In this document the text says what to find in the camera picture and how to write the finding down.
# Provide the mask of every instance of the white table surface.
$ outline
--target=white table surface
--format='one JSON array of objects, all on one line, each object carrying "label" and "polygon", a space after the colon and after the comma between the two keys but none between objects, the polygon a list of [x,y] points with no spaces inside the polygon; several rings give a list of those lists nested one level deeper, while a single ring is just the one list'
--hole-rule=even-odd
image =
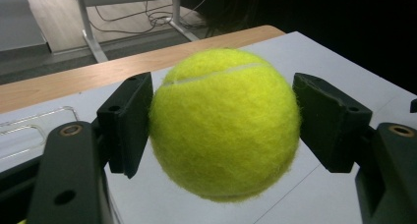
[{"label": "white table surface", "polygon": [[[302,35],[292,32],[242,49],[270,61],[292,84],[295,73],[322,78],[349,94],[373,112],[372,127],[393,122],[417,128],[417,115],[409,113],[416,95],[364,70]],[[153,87],[169,69],[152,73]],[[62,106],[72,106],[82,121],[91,122],[95,111],[117,88],[111,84],[32,107],[0,115],[0,123]],[[124,223],[362,223],[354,178],[329,173],[301,142],[290,169],[260,197],[241,203],[215,203],[194,196],[171,182],[147,145],[137,175],[107,176],[110,191]]]}]

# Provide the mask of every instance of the floor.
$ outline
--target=floor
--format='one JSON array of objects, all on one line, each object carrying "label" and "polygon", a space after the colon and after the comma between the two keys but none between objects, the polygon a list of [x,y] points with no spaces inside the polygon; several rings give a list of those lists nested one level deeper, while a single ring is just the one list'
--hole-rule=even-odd
[{"label": "floor", "polygon": [[[0,58],[0,84],[96,63],[82,35],[83,24],[77,0],[29,0],[29,3],[50,52],[32,50],[19,56],[3,55]],[[108,59],[188,42],[176,29],[157,19],[171,16],[171,4],[171,0],[158,0],[89,7],[91,23],[105,30],[92,29]],[[197,12],[182,7],[181,17],[183,25],[198,38],[208,37],[204,18]]]}]

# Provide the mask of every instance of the wooden surface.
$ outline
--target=wooden surface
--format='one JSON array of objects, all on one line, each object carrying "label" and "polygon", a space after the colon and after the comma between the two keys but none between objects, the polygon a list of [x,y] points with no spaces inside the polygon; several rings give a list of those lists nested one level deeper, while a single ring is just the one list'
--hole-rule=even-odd
[{"label": "wooden surface", "polygon": [[[30,9],[42,32],[49,43],[52,52],[61,52],[71,49],[77,49],[87,46],[82,30],[83,22],[78,7],[77,0],[29,0]],[[171,0],[149,1],[148,9],[170,5]],[[97,7],[104,19],[117,19],[131,14],[143,12],[145,2],[135,2],[117,5],[107,5]],[[145,14],[136,15],[127,19],[107,22],[104,21],[97,13],[94,7],[87,7],[89,19],[98,28],[106,30],[124,30],[141,32],[151,28],[149,19]],[[172,7],[165,7],[153,12],[172,12]],[[181,8],[181,16],[191,12],[189,9]],[[167,14],[156,14],[155,17],[166,16]],[[190,24],[196,24],[202,21],[197,12],[191,12],[185,20]],[[164,25],[154,28],[151,32],[172,29],[170,25]],[[98,42],[105,42],[114,39],[125,38],[135,34],[120,32],[102,32],[92,29]]]},{"label": "wooden surface", "polygon": [[140,73],[171,67],[190,54],[204,49],[239,48],[283,34],[281,30],[270,26],[251,28],[75,70],[3,84],[0,85],[0,113],[122,82]]}]

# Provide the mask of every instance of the yellow tennis ball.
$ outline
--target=yellow tennis ball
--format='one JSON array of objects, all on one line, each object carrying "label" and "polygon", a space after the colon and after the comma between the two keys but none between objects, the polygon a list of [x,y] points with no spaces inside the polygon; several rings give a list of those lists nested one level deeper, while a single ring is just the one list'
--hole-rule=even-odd
[{"label": "yellow tennis ball", "polygon": [[202,51],[171,69],[149,118],[164,172],[213,201],[266,190],[288,170],[299,142],[291,86],[269,62],[238,49]]}]

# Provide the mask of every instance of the desk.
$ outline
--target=desk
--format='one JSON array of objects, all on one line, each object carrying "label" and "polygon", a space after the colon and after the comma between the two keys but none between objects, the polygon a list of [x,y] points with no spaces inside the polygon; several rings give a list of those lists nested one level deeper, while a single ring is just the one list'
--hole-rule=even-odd
[{"label": "desk", "polygon": [[[259,27],[199,40],[77,70],[0,86],[1,121],[74,106],[83,121],[121,81],[152,71],[157,88],[163,76],[186,56],[207,48],[240,47],[270,61],[292,83],[301,72],[327,80],[374,112],[371,122],[417,128],[408,113],[416,95],[391,84],[298,32]],[[107,171],[109,189],[125,223],[361,223],[354,177],[330,174],[301,142],[282,179],[259,198],[218,204],[179,189],[162,172],[149,144],[137,175],[128,180]]]}]

